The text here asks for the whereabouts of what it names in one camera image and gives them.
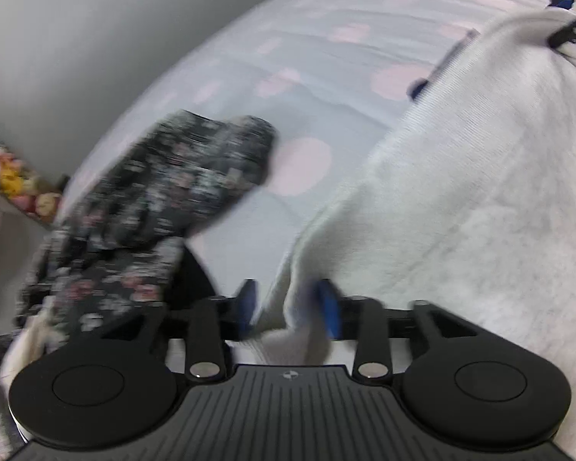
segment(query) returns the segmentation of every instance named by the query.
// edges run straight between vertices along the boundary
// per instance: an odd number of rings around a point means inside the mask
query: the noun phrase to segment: bed sheet
[[[254,278],[264,297],[305,222],[397,125],[410,83],[427,76],[467,30],[547,2],[267,1],[139,98],[72,178],[60,217],[167,113],[259,116],[280,134],[268,181],[189,243],[219,292]]]

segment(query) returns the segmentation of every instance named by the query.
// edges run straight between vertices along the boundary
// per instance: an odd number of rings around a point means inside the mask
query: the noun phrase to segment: wall
[[[151,82],[263,0],[0,0],[0,137],[72,174]]]

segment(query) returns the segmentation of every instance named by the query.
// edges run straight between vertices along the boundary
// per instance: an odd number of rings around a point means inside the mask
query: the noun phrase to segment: ribbed black surface
[[[160,428],[128,445],[63,453],[29,444],[14,461],[568,461],[553,444],[474,453],[423,433],[392,392],[353,382],[342,367],[241,366],[198,386]]]

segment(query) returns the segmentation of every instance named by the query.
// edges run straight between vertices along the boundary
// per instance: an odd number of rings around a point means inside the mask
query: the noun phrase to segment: silver screw
[[[197,362],[190,367],[190,374],[197,378],[211,378],[220,373],[220,366],[213,362]]]
[[[379,362],[365,362],[359,366],[359,374],[365,378],[381,378],[388,374],[388,368]]]

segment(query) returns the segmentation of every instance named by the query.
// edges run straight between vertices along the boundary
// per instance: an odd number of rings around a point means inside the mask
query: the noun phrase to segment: yellow plush toy
[[[23,178],[16,170],[5,165],[0,172],[0,189],[8,197],[17,196],[22,193]]]

